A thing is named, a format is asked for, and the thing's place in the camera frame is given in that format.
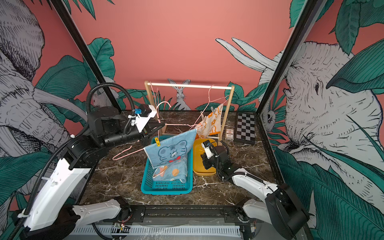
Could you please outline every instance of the blue towel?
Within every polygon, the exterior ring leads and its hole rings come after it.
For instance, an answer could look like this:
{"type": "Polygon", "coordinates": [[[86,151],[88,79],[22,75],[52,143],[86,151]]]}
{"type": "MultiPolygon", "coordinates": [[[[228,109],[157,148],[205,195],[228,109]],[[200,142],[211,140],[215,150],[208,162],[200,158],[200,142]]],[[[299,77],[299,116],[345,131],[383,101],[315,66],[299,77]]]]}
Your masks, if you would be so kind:
{"type": "Polygon", "coordinates": [[[171,165],[158,167],[153,173],[153,181],[173,181],[180,180],[186,183],[188,176],[188,160],[186,157],[181,157],[171,165]]]}
{"type": "Polygon", "coordinates": [[[192,149],[196,138],[196,129],[178,134],[176,136],[164,139],[160,142],[160,147],[156,143],[144,147],[152,168],[156,169],[166,166],[180,160],[181,157],[187,156],[192,149]]]}

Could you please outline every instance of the blue plastic basket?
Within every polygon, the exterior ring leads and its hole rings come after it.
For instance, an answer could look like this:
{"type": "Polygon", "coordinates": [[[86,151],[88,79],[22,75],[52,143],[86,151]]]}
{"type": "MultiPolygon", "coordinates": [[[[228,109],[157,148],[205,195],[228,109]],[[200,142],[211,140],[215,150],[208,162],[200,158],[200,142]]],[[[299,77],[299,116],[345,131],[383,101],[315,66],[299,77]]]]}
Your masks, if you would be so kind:
{"type": "MultiPolygon", "coordinates": [[[[160,141],[172,137],[174,135],[161,135],[160,141]]],[[[152,138],[151,144],[155,143],[155,138],[152,138]]],[[[182,183],[180,180],[174,181],[153,181],[152,176],[155,170],[152,168],[151,162],[147,159],[143,181],[141,182],[141,191],[144,194],[152,195],[179,195],[187,194],[192,191],[193,179],[193,149],[188,153],[188,176],[187,182],[182,183]]]]}

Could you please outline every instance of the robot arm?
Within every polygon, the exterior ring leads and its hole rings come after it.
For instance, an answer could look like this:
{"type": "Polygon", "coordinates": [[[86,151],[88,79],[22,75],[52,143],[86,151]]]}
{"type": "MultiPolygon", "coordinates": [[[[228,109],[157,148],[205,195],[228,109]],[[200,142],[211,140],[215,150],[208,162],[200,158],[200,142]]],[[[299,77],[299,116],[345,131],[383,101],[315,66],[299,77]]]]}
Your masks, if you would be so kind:
{"type": "Polygon", "coordinates": [[[247,172],[241,166],[232,163],[228,157],[228,148],[214,147],[210,141],[202,143],[205,153],[201,155],[205,169],[216,168],[223,181],[244,188],[261,201],[247,201],[243,210],[249,218],[258,218],[271,223],[276,231],[286,239],[292,239],[310,219],[309,214],[287,184],[276,185],[247,172]]]}
{"type": "MultiPolygon", "coordinates": [[[[20,239],[63,239],[77,227],[104,219],[115,218],[118,222],[129,218],[131,209],[121,197],[83,206],[64,203],[79,181],[111,148],[134,140],[146,145],[149,138],[164,127],[163,123],[149,122],[156,115],[151,105],[142,104],[135,113],[128,134],[124,134],[120,126],[120,120],[126,118],[116,108],[102,107],[87,114],[90,134],[74,137],[64,147],[56,169],[32,205],[20,239]]],[[[17,217],[26,217],[23,213],[24,210],[17,217]]]]}

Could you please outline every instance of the yellow tray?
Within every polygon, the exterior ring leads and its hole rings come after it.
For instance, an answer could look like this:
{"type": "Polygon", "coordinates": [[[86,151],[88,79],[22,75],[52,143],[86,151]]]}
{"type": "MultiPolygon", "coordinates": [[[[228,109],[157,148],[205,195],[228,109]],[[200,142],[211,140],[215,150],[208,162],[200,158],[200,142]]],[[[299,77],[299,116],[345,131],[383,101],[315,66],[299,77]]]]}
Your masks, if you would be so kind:
{"type": "Polygon", "coordinates": [[[217,146],[217,143],[212,138],[198,138],[193,143],[193,172],[199,176],[210,176],[216,174],[216,168],[211,167],[208,170],[204,168],[203,159],[200,156],[205,153],[201,144],[206,140],[213,142],[213,146],[217,146]]]}

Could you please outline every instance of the red bow tie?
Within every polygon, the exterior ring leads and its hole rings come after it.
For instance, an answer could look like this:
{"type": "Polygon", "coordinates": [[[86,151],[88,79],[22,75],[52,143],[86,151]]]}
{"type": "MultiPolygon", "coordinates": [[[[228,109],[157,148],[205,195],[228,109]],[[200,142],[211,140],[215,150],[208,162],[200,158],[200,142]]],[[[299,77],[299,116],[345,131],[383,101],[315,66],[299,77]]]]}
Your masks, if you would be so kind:
{"type": "Polygon", "coordinates": [[[174,162],[176,160],[180,160],[181,159],[181,156],[178,156],[177,158],[175,158],[174,160],[169,160],[168,162],[174,162]]]}

